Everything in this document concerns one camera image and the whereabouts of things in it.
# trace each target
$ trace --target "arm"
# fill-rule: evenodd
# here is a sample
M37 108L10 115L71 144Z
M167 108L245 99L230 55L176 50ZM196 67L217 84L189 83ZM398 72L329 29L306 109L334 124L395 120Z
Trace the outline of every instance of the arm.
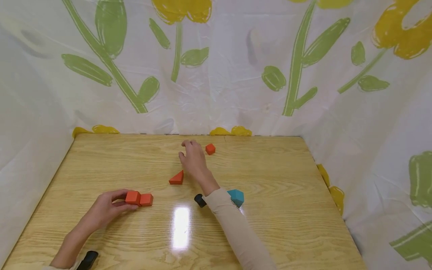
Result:
M138 208L138 206L126 204L124 201L114 202L118 199L124 200L127 192L127 189L122 189L99 195L75 228L66 235L50 266L44 270L75 270L79 265L76 258L92 233L108 225L121 213Z
M201 186L209 208L219 221L234 254L243 269L276 269L269 252L250 228L246 218L231 201L231 196L220 188L210 170L201 145L195 141L184 141L186 156L180 152L179 158L184 169Z

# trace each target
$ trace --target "beige sleeve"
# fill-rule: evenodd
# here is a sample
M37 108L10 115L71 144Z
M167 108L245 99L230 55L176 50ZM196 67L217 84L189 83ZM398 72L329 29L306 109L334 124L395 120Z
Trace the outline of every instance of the beige sleeve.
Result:
M81 261L77 260L75 262L75 264L71 268L69 268L67 270L76 270L78 268L78 266L79 266L80 263L81 263ZM42 268L42 270L66 270L66 269L59 269L59 268L55 268L55 267L52 267L52 266L45 266L45 267Z
M203 196L204 201L219 221L226 239L245 270L272 270L276 265L240 210L225 189Z

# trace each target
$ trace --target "orange block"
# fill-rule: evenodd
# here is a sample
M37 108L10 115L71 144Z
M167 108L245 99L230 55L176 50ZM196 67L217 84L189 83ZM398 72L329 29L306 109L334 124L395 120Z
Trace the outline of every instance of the orange block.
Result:
M211 143L206 146L206 152L207 154L212 155L216 152L216 147Z
M172 185L181 185L183 184L183 170L176 174L173 178L169 180L169 183Z
M138 191L128 191L124 201L128 204L136 204L140 206L141 194Z
M153 195L151 193L141 194L140 205L141 206L152 206Z

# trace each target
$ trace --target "blue pentagon block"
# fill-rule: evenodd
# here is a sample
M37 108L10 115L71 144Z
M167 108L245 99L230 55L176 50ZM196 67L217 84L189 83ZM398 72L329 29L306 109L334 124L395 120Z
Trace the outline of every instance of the blue pentagon block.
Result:
M243 194L243 192L241 192L238 189L233 189L233 190L230 190L230 191L227 191L227 192L231 196L232 202L238 208L240 208L240 206L245 202L245 195Z

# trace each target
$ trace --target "shower curtain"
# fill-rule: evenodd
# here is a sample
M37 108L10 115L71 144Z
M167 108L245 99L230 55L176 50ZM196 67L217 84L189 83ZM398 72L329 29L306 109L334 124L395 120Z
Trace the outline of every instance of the shower curtain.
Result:
M370 269L432 267L430 0L0 2L0 266L79 133L302 136Z

